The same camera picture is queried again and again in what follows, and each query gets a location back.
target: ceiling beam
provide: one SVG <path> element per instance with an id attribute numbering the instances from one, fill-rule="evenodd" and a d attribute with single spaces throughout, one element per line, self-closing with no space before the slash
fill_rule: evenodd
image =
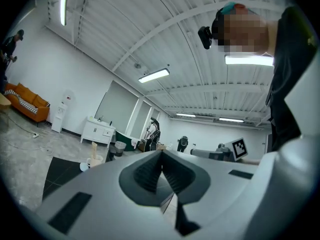
<path id="1" fill-rule="evenodd" d="M 74 5 L 72 10 L 75 11 L 78 5 L 78 0 L 74 0 Z M 72 13 L 72 29 L 71 29 L 71 41 L 75 45 L 75 25 L 76 25 L 76 15 Z"/>
<path id="2" fill-rule="evenodd" d="M 265 93 L 269 90 L 269 86 L 257 84 L 242 83 L 226 83 L 226 84 L 207 84 L 195 85 L 180 88 L 167 89 L 170 94 L 176 93 L 200 93 L 200 92 L 245 92 L 245 93 Z M 167 94 L 164 90 L 150 91 L 147 97 Z"/>
<path id="3" fill-rule="evenodd" d="M 160 33 L 161 31 L 169 28 L 170 26 L 183 21 L 185 19 L 188 19 L 190 17 L 193 17 L 198 14 L 203 14 L 211 11 L 217 11 L 221 9 L 225 4 L 229 1 L 223 1 L 223 2 L 216 2 L 216 3 L 210 3 L 206 5 L 202 5 L 193 9 L 190 9 L 188 11 L 185 11 L 177 16 L 172 17 L 171 19 L 167 20 L 166 22 L 162 23 L 161 25 L 157 26 L 153 30 L 151 30 L 148 34 L 146 34 L 144 37 L 142 37 L 137 43 L 135 43 L 123 57 L 114 65 L 112 68 L 112 72 L 116 71 L 117 68 L 132 54 L 137 50 L 140 46 L 142 46 L 145 42 L 150 40 L 152 37 Z M 283 6 L 271 4 L 269 2 L 261 2 L 261 1 L 250 1 L 250 0 L 235 0 L 232 2 L 240 3 L 243 5 L 246 5 L 248 8 L 255 8 L 255 9 L 265 9 L 270 10 L 278 13 L 283 13 L 285 8 Z"/>
<path id="4" fill-rule="evenodd" d="M 103 39 L 105 36 L 106 36 L 107 38 L 110 38 L 110 37 L 107 36 L 102 30 L 100 30 L 97 25 L 94 25 L 94 24 L 92 23 L 92 20 L 88 19 L 87 16 L 85 16 L 85 15 L 83 15 L 83 14 L 80 14 L 80 12 L 78 12 L 78 11 L 76 11 L 76 10 L 75 10 L 75 13 L 81 15 L 81 17 L 88 22 L 88 26 L 92 26 L 92 27 L 89 27 L 89 28 L 95 30 L 96 32 L 98 31 L 98 32 L 100 33 L 102 39 Z M 81 38 L 82 33 L 83 33 L 83 30 L 81 29 L 81 33 L 80 33 L 79 38 Z M 126 51 L 126 52 L 128 53 L 128 51 L 127 51 L 125 48 L 123 48 L 120 44 L 118 44 L 116 41 L 114 41 L 113 39 L 112 39 L 111 41 L 114 42 L 114 43 L 115 43 L 116 45 L 118 45 L 121 49 L 123 49 L 124 51 Z M 140 61 L 139 61 L 137 58 L 135 58 L 131 53 L 129 53 L 129 55 L 130 55 L 137 63 L 140 62 Z M 164 91 L 164 93 L 168 94 L 169 97 L 172 99 L 172 101 L 173 101 L 178 107 L 180 107 L 179 104 L 175 101 L 175 99 L 166 91 L 166 89 L 164 88 L 164 86 L 163 86 L 158 80 L 157 80 L 157 82 L 158 82 L 159 85 L 162 87 L 162 89 L 163 89 L 162 91 Z"/>
<path id="5" fill-rule="evenodd" d="M 84 0 L 81 8 L 81 13 L 79 16 L 79 24 L 78 24 L 78 33 L 77 33 L 77 38 L 76 41 L 73 40 L 73 43 L 75 42 L 74 46 L 77 48 L 77 44 L 80 39 L 80 33 L 81 33 L 81 28 L 82 28 L 82 20 L 83 20 L 83 15 L 85 13 L 86 5 L 87 5 L 88 0 Z"/>
<path id="6" fill-rule="evenodd" d="M 210 126 L 219 126 L 219 127 L 226 127 L 226 128 L 240 128 L 240 129 L 256 130 L 256 131 L 263 130 L 262 127 L 247 126 L 247 125 L 241 125 L 241 124 L 226 124 L 226 123 L 218 123 L 218 122 L 197 121 L 197 120 L 183 119 L 183 118 L 181 118 L 181 119 L 180 118 L 170 118 L 170 120 L 183 121 L 183 122 L 202 124 L 202 125 L 210 125 Z"/>
<path id="7" fill-rule="evenodd" d="M 169 13 L 171 14 L 172 17 L 175 17 L 175 16 L 177 15 L 177 14 L 175 13 L 175 10 L 174 10 L 174 9 L 171 7 L 171 5 L 167 2 L 167 0 L 160 0 L 160 1 L 163 3 L 163 5 L 164 5 L 164 6 L 166 7 L 166 9 L 169 11 Z M 181 26 L 178 22 L 177 22 L 177 25 L 178 25 L 179 29 L 181 30 L 181 32 L 182 32 L 182 34 L 183 34 L 183 36 L 184 36 L 184 38 L 185 38 L 185 41 L 186 41 L 187 45 L 189 46 L 190 52 L 191 52 L 192 57 L 193 57 L 193 59 L 194 59 L 194 63 L 195 63 L 196 69 L 197 69 L 198 74 L 199 74 L 199 78 L 200 78 L 201 84 L 203 85 L 203 82 L 204 82 L 204 79 L 203 79 L 203 78 L 204 78 L 204 77 L 203 77 L 203 75 L 202 75 L 202 73 L 201 73 L 201 70 L 200 70 L 200 63 L 199 63 L 199 60 L 198 60 L 198 56 L 196 56 L 196 51 L 195 51 L 193 45 L 191 44 L 191 39 L 190 39 L 190 37 L 188 36 L 188 33 L 187 33 L 187 31 L 184 29 L 184 27 Z M 172 97 L 172 95 L 170 95 L 170 93 L 165 89 L 165 87 L 162 86 L 162 88 L 163 88 L 163 90 L 164 90 L 165 92 L 167 92 L 167 94 L 169 95 L 169 97 L 172 98 L 172 100 L 174 101 L 174 103 L 177 104 L 178 102 L 175 100 L 174 97 Z M 206 104 L 206 106 L 208 107 L 208 102 L 207 102 L 206 94 L 204 94 L 204 99 L 205 99 L 205 104 Z"/>
<path id="8" fill-rule="evenodd" d="M 265 99 L 266 96 L 267 96 L 267 92 L 265 92 L 264 94 L 262 94 L 262 95 L 260 96 L 260 98 L 258 99 L 258 101 L 257 101 L 257 102 L 254 104 L 254 106 L 250 109 L 250 111 L 248 112 L 248 114 L 245 116 L 244 119 L 249 118 L 249 115 L 251 114 L 251 112 L 252 112 L 253 110 L 255 110 L 257 106 L 260 105 L 260 102 L 261 102 L 263 99 Z"/>
<path id="9" fill-rule="evenodd" d="M 264 118 L 262 118 L 260 120 L 260 122 L 258 122 L 255 126 L 258 127 L 259 125 L 261 125 L 262 123 L 266 123 L 268 122 L 269 118 L 271 117 L 271 114 L 268 113 Z"/>
<path id="10" fill-rule="evenodd" d="M 103 1 L 108 3 L 115 10 L 117 10 L 124 17 L 124 19 L 128 20 L 142 35 L 145 35 L 145 33 L 140 28 L 138 28 L 138 26 L 128 16 L 126 16 L 121 10 L 119 10 L 119 8 L 116 5 L 114 5 L 111 0 L 103 0 Z"/>
<path id="11" fill-rule="evenodd" d="M 81 14 L 79 11 L 74 10 L 73 11 L 75 14 L 81 16 L 83 19 L 86 20 L 86 23 L 84 25 L 87 24 L 86 28 L 90 28 L 91 31 L 95 32 L 98 36 L 100 35 L 100 38 L 102 40 L 104 40 L 106 43 L 109 43 L 108 41 L 106 41 L 105 38 L 107 38 L 110 42 L 112 42 L 113 44 L 115 44 L 116 46 L 120 47 L 124 52 L 128 53 L 128 50 L 126 48 L 124 48 L 123 46 L 121 46 L 117 41 L 115 41 L 113 38 L 110 37 L 110 35 L 107 35 L 106 32 L 108 31 L 103 31 L 103 29 L 100 28 L 100 26 L 97 26 L 97 24 L 93 24 L 93 20 L 88 18 L 86 15 Z M 130 56 L 136 61 L 139 62 L 139 60 L 137 58 L 135 58 L 132 54 L 130 54 Z"/>
<path id="12" fill-rule="evenodd" d="M 244 118 L 248 111 L 239 111 L 239 110 L 224 110 L 224 109 L 209 109 L 209 108 L 192 108 L 192 107 L 163 107 L 165 111 L 174 111 L 180 113 L 203 113 L 203 114 L 216 114 L 223 117 L 238 117 Z M 267 116 L 267 113 L 261 112 L 251 112 L 251 118 L 264 118 Z"/>

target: white cabinet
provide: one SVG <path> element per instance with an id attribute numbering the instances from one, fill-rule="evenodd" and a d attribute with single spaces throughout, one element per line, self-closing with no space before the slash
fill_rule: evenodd
<path id="1" fill-rule="evenodd" d="M 107 144 L 108 147 L 110 145 L 110 140 L 116 128 L 110 126 L 106 122 L 98 121 L 93 116 L 88 116 L 87 121 L 85 123 L 81 140 L 82 143 L 83 139 L 104 143 Z"/>

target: window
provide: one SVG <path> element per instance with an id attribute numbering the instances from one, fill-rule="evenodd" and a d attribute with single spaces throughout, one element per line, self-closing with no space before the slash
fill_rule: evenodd
<path id="1" fill-rule="evenodd" d="M 110 123 L 118 132 L 125 133 L 131 114 L 137 104 L 138 97 L 113 81 L 105 93 L 94 116 Z"/>
<path id="2" fill-rule="evenodd" d="M 147 116 L 149 114 L 149 111 L 151 109 L 151 106 L 147 104 L 146 102 L 142 103 L 142 106 L 139 110 L 138 116 L 134 122 L 131 135 L 134 138 L 140 139 L 140 135 L 143 131 L 143 127 L 145 125 Z"/>

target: orange sofa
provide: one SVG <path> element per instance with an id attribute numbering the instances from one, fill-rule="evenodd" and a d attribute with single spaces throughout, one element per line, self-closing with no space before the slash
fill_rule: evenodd
<path id="1" fill-rule="evenodd" d="M 18 85 L 7 83 L 5 86 L 5 91 L 7 90 L 13 90 L 16 94 L 20 95 L 20 97 L 24 99 L 26 102 L 38 108 L 37 113 L 34 114 L 26 107 L 20 104 L 17 96 L 13 94 L 6 95 L 6 98 L 9 101 L 11 101 L 11 105 L 15 107 L 17 110 L 19 110 L 22 114 L 37 122 L 37 126 L 39 122 L 47 119 L 50 108 L 47 107 L 48 102 L 46 100 L 42 99 L 39 95 L 30 91 L 29 88 L 24 87 L 21 83 L 19 83 Z"/>

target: white wall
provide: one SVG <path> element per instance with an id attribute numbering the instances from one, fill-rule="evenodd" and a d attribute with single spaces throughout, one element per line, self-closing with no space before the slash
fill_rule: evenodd
<path id="1" fill-rule="evenodd" d="M 242 137 L 248 151 L 247 158 L 261 159 L 265 153 L 266 131 L 226 128 L 170 119 L 168 125 L 169 127 L 165 132 L 167 134 L 165 144 L 168 145 L 169 142 L 172 142 L 173 149 L 177 150 L 177 140 L 182 136 L 187 136 L 188 147 L 184 151 L 187 154 L 190 154 L 190 150 L 193 148 L 215 151 L 219 143 L 227 143 Z"/>
<path id="2" fill-rule="evenodd" d="M 86 117 L 95 115 L 113 80 L 141 96 L 131 86 L 47 28 L 42 28 L 28 43 L 28 47 L 17 49 L 14 55 L 18 56 L 18 60 L 8 69 L 8 81 L 12 84 L 20 82 L 50 102 L 49 122 L 53 121 L 65 90 L 70 89 L 75 93 L 62 127 L 78 134 L 83 131 Z"/>
<path id="3" fill-rule="evenodd" d="M 169 116 L 167 113 L 160 111 L 160 115 L 158 118 L 158 122 L 160 125 L 160 142 L 166 145 L 170 144 L 170 122 Z"/>

